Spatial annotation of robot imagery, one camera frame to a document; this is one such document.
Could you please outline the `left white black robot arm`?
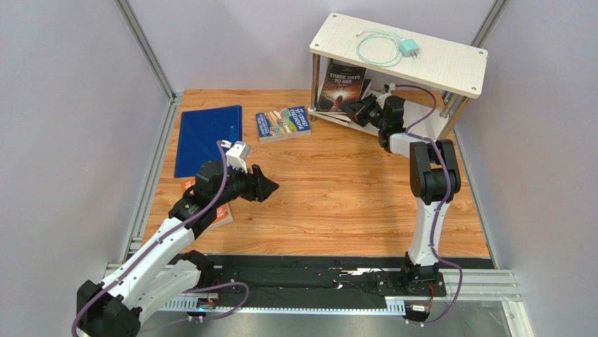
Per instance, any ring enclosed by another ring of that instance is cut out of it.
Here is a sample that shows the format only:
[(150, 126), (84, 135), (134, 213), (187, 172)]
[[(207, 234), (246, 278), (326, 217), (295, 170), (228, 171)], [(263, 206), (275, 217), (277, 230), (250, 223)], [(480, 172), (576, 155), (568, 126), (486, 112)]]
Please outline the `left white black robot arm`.
[(172, 271), (164, 268), (210, 227), (220, 206), (238, 198), (263, 202), (278, 189), (256, 164), (243, 170), (206, 162), (148, 242), (102, 281), (79, 287), (71, 334), (137, 336), (145, 321), (179, 293), (196, 286), (212, 290), (213, 262), (197, 251), (186, 253)]

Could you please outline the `three days to see book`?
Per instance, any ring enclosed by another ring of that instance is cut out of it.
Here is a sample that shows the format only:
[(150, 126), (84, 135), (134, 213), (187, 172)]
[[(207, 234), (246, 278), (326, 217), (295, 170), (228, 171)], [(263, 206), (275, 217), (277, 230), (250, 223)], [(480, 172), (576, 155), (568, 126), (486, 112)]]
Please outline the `three days to see book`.
[(365, 67), (330, 63), (321, 86), (317, 111), (339, 112), (342, 103), (359, 100), (366, 72)]

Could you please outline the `orange 78-storey treehouse book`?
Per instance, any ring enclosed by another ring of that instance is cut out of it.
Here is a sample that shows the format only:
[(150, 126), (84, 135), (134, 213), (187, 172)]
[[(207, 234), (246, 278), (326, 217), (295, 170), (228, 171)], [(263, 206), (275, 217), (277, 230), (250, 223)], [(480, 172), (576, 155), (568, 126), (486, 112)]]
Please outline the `orange 78-storey treehouse book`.
[[(181, 182), (181, 190), (185, 197), (192, 198), (194, 196), (194, 184), (195, 178), (186, 178)], [(205, 229), (205, 232), (209, 232), (216, 228), (222, 227), (228, 223), (234, 221), (232, 211), (229, 204), (224, 204), (217, 208), (215, 220)]]

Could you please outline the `nineteen eighty-four book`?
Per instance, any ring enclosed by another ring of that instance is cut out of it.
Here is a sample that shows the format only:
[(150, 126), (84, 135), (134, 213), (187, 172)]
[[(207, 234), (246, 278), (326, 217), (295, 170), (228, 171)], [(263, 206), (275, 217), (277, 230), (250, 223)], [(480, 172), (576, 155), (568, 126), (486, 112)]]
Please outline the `nineteen eighty-four book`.
[(314, 113), (349, 123), (351, 120), (341, 111), (343, 102), (354, 102), (365, 98), (371, 87), (370, 79), (353, 81), (350, 84), (325, 80), (319, 89), (319, 98)]

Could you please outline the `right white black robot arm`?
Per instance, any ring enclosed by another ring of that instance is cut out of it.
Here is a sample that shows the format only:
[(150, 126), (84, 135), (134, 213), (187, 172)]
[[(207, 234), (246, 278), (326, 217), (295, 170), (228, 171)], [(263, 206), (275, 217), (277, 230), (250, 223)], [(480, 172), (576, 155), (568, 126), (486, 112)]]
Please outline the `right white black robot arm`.
[(401, 269), (405, 286), (424, 286), (439, 278), (439, 244), (446, 212), (461, 186), (453, 142), (433, 140), (404, 125), (403, 98), (390, 95), (383, 104), (374, 95), (341, 103), (341, 110), (359, 126), (378, 129), (378, 141), (392, 154), (409, 160), (410, 187), (417, 201), (416, 228)]

